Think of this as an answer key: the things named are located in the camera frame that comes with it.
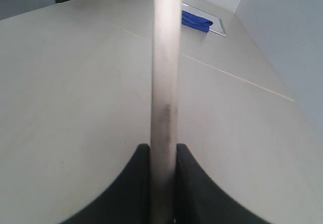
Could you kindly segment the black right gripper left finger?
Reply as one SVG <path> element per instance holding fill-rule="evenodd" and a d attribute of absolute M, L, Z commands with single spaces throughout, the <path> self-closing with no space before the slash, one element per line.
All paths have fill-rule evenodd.
<path fill-rule="evenodd" d="M 149 154 L 139 144 L 113 183 L 63 223 L 148 223 Z"/>

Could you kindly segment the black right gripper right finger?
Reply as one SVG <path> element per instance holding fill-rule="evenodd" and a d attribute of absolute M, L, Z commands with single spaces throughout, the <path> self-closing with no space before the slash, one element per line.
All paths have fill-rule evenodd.
<path fill-rule="evenodd" d="M 176 223 L 268 223 L 224 192 L 185 144 L 177 144 Z"/>

